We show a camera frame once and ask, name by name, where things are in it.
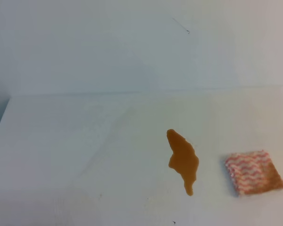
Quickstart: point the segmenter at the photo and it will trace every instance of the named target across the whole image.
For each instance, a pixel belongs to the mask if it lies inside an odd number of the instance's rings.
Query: red and white striped cloth
[[[225,166],[238,195],[283,189],[283,181],[264,150],[233,153],[226,158]]]

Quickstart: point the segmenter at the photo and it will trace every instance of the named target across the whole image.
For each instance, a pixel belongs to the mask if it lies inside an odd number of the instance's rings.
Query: white backdrop
[[[265,85],[283,85],[283,0],[0,0],[3,94]]]

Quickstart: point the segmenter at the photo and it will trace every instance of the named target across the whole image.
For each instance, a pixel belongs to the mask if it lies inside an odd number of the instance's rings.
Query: stain
[[[199,159],[195,154],[193,146],[185,140],[174,129],[166,132],[173,155],[170,158],[169,167],[175,169],[184,181],[185,191],[189,196],[193,195],[192,185],[196,181],[196,171]]]

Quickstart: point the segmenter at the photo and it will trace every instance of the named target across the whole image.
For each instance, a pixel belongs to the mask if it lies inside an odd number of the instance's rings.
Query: spilled juice
[[[174,129],[166,132],[173,155],[170,158],[169,167],[175,169],[184,181],[185,191],[189,196],[193,195],[192,185],[196,181],[196,171],[199,165],[199,159],[195,154],[192,145]]]

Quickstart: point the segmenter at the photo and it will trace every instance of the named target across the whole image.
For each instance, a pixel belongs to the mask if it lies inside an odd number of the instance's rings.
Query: liquid spill
[[[166,137],[173,151],[169,167],[175,169],[182,176],[185,191],[191,196],[193,195],[192,185],[196,181],[199,159],[195,154],[193,146],[176,133],[174,129],[169,129],[166,132]]]

